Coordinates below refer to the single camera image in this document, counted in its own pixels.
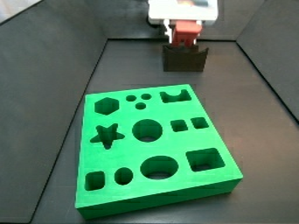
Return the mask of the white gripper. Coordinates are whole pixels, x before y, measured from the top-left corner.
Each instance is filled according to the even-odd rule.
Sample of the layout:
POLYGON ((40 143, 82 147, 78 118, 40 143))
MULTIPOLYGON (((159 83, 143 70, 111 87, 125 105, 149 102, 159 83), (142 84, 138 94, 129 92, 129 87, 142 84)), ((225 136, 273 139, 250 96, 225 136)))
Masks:
POLYGON ((149 21, 153 25, 163 22, 169 43, 174 42, 171 23, 177 20, 202 21, 213 25, 219 17, 218 0, 147 0, 149 21))

